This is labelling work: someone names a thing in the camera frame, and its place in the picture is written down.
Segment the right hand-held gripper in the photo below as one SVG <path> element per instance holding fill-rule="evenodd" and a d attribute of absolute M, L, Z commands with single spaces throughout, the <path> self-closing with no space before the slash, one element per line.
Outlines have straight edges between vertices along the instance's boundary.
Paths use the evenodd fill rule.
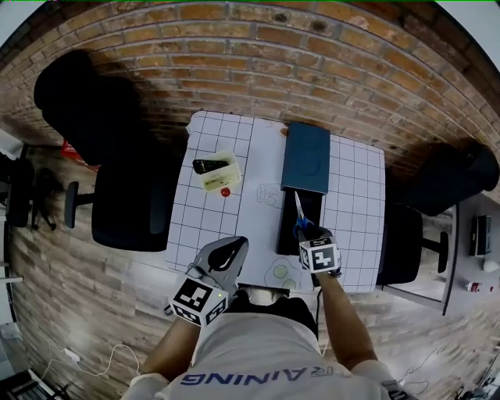
<path fill-rule="evenodd" d="M 326 228 L 298 228 L 299 261 L 311 274 L 341 273 L 341 254 L 334 235 Z"/>

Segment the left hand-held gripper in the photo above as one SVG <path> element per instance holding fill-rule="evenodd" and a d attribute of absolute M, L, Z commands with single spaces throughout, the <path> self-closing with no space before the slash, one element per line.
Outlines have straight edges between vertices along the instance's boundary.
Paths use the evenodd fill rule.
<path fill-rule="evenodd" d="M 178 316 L 207 327 L 223 314 L 238 289 L 237 278 L 248 254 L 244 236 L 219 239 L 205 245 L 176 279 L 169 306 Z"/>

